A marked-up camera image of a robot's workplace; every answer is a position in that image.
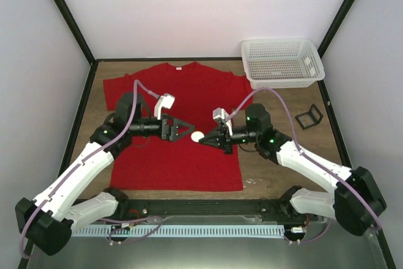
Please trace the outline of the round gold brooch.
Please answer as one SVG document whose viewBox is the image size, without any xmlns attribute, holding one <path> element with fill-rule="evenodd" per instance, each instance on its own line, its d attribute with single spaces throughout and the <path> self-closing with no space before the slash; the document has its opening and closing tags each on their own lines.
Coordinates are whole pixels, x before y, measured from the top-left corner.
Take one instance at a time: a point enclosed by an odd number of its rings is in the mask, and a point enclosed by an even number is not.
<svg viewBox="0 0 403 269">
<path fill-rule="evenodd" d="M 199 142 L 202 138 L 204 138 L 203 132 L 194 131 L 194 132 L 191 134 L 191 139 L 192 139 L 192 141 L 194 141 L 194 142 Z"/>
</svg>

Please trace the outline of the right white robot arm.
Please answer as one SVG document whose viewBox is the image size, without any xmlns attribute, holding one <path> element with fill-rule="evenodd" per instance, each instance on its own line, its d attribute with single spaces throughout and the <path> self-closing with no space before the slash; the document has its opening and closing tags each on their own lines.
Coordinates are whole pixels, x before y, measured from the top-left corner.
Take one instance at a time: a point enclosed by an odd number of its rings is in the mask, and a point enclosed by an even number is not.
<svg viewBox="0 0 403 269">
<path fill-rule="evenodd" d="M 213 111 L 218 126 L 208 134 L 196 131 L 194 142 L 233 153 L 239 144 L 253 143 L 259 155 L 280 166 L 290 168 L 322 188 L 314 192 L 295 186 L 284 194 L 281 216 L 295 220 L 300 214 L 314 214 L 336 220 L 355 236 L 362 236 L 387 208 L 385 199 L 369 170 L 351 169 L 332 163 L 303 147 L 276 130 L 269 113 L 259 103 L 246 108 L 246 123 L 233 126 L 223 108 Z"/>
</svg>

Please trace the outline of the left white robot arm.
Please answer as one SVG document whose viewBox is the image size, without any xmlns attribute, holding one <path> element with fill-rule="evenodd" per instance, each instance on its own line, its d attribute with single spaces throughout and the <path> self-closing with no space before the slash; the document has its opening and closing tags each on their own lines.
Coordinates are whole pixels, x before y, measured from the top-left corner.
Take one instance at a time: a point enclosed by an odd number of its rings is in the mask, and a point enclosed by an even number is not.
<svg viewBox="0 0 403 269">
<path fill-rule="evenodd" d="M 133 137 L 155 136 L 175 142 L 194 131 L 194 125 L 162 113 L 174 103 L 164 94 L 157 99 L 154 111 L 142 116 L 144 99 L 125 93 L 118 100 L 115 112 L 98 127 L 76 160 L 33 200 L 22 198 L 15 206 L 18 230 L 52 256 L 70 240 L 72 233 L 94 221 L 111 217 L 121 221 L 128 215 L 127 197 L 107 188 L 97 196 L 75 204 L 77 197 L 126 148 Z"/>
</svg>

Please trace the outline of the red t-shirt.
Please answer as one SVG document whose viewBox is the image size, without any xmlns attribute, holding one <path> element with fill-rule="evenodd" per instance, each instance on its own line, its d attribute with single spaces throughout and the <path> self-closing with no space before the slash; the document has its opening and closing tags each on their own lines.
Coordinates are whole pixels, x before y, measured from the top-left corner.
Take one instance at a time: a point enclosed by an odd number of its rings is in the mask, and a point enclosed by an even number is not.
<svg viewBox="0 0 403 269">
<path fill-rule="evenodd" d="M 158 64 L 134 74 L 105 79 L 106 108 L 113 111 L 124 93 L 138 79 L 158 95 L 169 93 L 175 102 L 167 114 L 207 134 L 215 128 L 212 112 L 237 108 L 252 91 L 246 76 L 236 76 L 198 62 L 175 67 Z M 176 142 L 157 137 L 133 138 L 113 164 L 110 186 L 120 190 L 189 190 L 234 192 L 243 189 L 238 153 L 194 142 L 190 136 Z"/>
</svg>

